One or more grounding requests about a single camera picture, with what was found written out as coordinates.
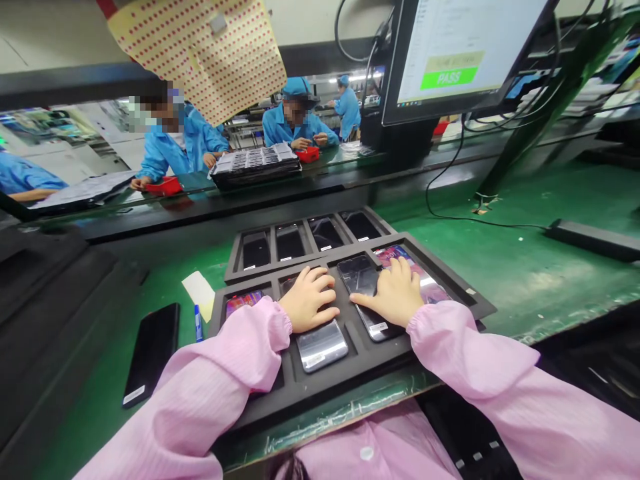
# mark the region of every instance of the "pen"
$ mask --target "pen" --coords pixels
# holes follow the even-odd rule
[[[200,307],[195,306],[195,342],[201,342],[205,338],[202,336],[202,317],[200,316]]]

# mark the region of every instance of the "pink sleeve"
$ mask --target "pink sleeve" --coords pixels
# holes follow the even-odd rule
[[[425,368],[491,420],[524,478],[637,477],[640,423],[536,368],[535,350],[478,333],[464,305],[425,305],[407,332]]]
[[[271,389],[290,334],[287,314],[264,297],[230,316],[216,337],[178,350],[146,405],[76,479],[221,479],[209,448],[250,390]]]

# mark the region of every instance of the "red container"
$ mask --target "red container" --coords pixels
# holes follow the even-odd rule
[[[295,153],[301,162],[311,163],[320,158],[320,149],[318,147],[308,147],[304,151],[298,151]]]
[[[158,197],[170,197],[182,192],[182,185],[178,182],[177,177],[164,177],[162,180],[160,185],[147,185],[147,191]]]
[[[440,123],[438,123],[438,126],[433,131],[433,134],[434,135],[443,135],[445,130],[447,129],[448,124],[450,124],[450,123],[451,122],[440,122]]]

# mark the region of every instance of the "computer monitor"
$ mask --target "computer monitor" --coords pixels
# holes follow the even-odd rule
[[[557,0],[401,0],[382,125],[494,107]]]

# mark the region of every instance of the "monitor stand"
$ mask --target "monitor stand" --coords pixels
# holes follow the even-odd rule
[[[377,152],[395,153],[394,160],[407,163],[421,161],[429,154],[438,118],[388,127],[382,126],[381,119],[379,108],[365,110],[360,122],[362,145]]]

